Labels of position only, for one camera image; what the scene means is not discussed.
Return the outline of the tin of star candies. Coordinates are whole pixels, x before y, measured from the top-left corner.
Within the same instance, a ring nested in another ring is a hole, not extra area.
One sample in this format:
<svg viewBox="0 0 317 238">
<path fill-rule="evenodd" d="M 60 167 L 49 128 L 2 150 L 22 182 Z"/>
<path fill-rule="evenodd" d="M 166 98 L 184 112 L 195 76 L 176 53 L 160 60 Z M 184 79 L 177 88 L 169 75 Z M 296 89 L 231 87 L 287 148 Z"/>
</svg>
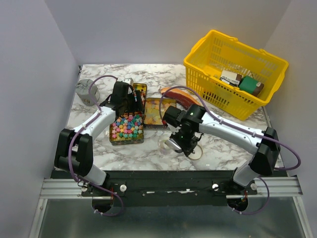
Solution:
<svg viewBox="0 0 317 238">
<path fill-rule="evenodd" d="M 109 141 L 113 146 L 144 142 L 143 113 L 125 113 L 109 126 Z"/>
</svg>

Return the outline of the metal candy scoop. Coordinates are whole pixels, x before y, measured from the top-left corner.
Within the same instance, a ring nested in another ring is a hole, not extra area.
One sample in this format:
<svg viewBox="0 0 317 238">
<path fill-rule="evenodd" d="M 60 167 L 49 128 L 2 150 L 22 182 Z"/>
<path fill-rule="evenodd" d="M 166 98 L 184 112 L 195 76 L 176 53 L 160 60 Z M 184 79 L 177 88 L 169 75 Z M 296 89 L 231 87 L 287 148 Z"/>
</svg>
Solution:
<svg viewBox="0 0 317 238">
<path fill-rule="evenodd" d="M 172 139 L 168 139 L 165 141 L 165 145 L 168 146 L 170 149 L 172 149 L 176 153 L 182 153 L 182 148 Z"/>
</svg>

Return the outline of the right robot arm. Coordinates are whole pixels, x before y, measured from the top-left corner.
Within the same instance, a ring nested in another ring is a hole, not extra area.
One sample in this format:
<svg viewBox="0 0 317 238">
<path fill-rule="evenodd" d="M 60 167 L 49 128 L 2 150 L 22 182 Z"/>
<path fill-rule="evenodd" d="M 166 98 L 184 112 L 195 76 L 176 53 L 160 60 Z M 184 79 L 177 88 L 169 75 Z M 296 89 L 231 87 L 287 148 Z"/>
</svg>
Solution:
<svg viewBox="0 0 317 238">
<path fill-rule="evenodd" d="M 219 137 L 252 154 L 251 160 L 238 167 L 228 181 L 228 189 L 233 194 L 245 190 L 254 178 L 273 174 L 280 145 L 277 143 L 277 132 L 271 127 L 260 130 L 242 126 L 208 113 L 204 107 L 196 104 L 186 111 L 170 106 L 162 121 L 171 131 L 165 144 L 186 157 L 195 154 L 195 148 L 201 139 L 196 133 Z"/>
</svg>

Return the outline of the tin of popsicle gummies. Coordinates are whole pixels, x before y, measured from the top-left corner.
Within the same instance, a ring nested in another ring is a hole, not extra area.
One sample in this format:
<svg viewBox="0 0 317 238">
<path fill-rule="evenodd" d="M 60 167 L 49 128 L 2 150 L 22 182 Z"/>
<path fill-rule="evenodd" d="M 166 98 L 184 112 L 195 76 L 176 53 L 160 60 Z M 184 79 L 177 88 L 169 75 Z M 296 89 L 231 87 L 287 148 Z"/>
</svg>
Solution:
<svg viewBox="0 0 317 238">
<path fill-rule="evenodd" d="M 167 129 L 167 126 L 162 123 L 160 114 L 164 116 L 165 111 L 169 106 L 176 107 L 176 100 L 163 98 L 161 108 L 159 110 L 160 98 L 147 98 L 145 100 L 144 126 L 148 129 Z"/>
</svg>

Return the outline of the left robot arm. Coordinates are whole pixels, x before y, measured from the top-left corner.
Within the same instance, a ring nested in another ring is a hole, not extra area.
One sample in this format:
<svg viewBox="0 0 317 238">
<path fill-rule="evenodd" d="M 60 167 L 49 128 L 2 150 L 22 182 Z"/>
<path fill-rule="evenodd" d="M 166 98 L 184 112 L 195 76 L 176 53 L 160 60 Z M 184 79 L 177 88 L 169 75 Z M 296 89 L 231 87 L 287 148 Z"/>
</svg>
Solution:
<svg viewBox="0 0 317 238">
<path fill-rule="evenodd" d="M 93 142 L 120 116 L 140 108 L 141 96 L 134 96 L 133 79 L 115 82 L 110 101 L 98 105 L 98 110 L 81 125 L 60 132 L 54 166 L 93 183 L 97 195 L 106 195 L 110 184 L 106 181 L 106 172 L 93 164 Z"/>
</svg>

